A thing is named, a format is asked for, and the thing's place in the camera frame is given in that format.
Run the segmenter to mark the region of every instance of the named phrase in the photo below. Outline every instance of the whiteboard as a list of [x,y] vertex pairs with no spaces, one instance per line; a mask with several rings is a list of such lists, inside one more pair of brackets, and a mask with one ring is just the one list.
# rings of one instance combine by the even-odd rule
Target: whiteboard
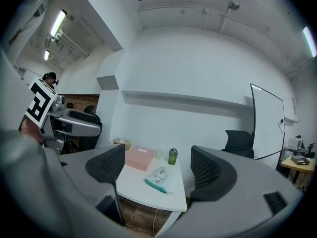
[[269,166],[277,166],[278,157],[283,147],[285,117],[283,100],[251,84],[254,104],[254,158],[262,158]]

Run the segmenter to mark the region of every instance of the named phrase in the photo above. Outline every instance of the wooden floor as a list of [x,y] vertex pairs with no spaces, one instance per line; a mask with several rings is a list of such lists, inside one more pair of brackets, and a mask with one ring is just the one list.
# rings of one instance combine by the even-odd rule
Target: wooden floor
[[[123,218],[125,220],[125,227],[129,232],[137,237],[152,237],[153,221],[156,211],[155,208],[132,202],[123,197],[120,197],[120,207]],[[155,234],[157,234],[158,231],[162,228],[170,214],[170,211],[158,209],[157,217],[154,224]]]

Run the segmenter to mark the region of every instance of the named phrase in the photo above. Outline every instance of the wooden desk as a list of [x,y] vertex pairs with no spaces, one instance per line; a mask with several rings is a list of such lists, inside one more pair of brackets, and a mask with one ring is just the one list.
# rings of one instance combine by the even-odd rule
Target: wooden desk
[[[161,235],[169,229],[177,220],[179,215],[187,210],[183,176],[179,161],[179,158],[177,158],[175,165],[169,165],[167,163],[168,157],[166,155],[163,156],[161,160],[153,158],[149,169],[146,172],[124,165],[116,181],[117,193],[120,196],[152,208],[172,211],[171,215],[156,236]],[[162,166],[167,166],[172,174],[172,195],[166,195],[144,182],[145,177]]]
[[293,179],[294,184],[296,183],[299,172],[311,174],[314,172],[315,165],[316,165],[315,159],[311,159],[311,162],[308,165],[297,165],[294,161],[292,161],[291,156],[281,163],[281,166],[283,167],[296,170],[296,173]]

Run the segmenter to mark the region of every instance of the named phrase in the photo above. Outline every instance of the cable cord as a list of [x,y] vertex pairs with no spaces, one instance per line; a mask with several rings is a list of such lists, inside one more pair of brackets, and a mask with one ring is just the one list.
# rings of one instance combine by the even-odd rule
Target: cable cord
[[157,218],[157,211],[158,210],[155,211],[155,218],[154,218],[154,221],[153,221],[153,236],[152,236],[152,238],[154,238],[154,234],[155,234],[155,232],[154,232],[154,223],[155,223],[155,219]]

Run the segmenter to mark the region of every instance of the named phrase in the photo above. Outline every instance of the green can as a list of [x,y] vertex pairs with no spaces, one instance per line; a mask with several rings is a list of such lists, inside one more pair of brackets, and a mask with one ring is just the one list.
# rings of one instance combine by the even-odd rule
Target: green can
[[170,149],[168,153],[168,163],[170,165],[175,165],[177,160],[178,151],[175,148]]

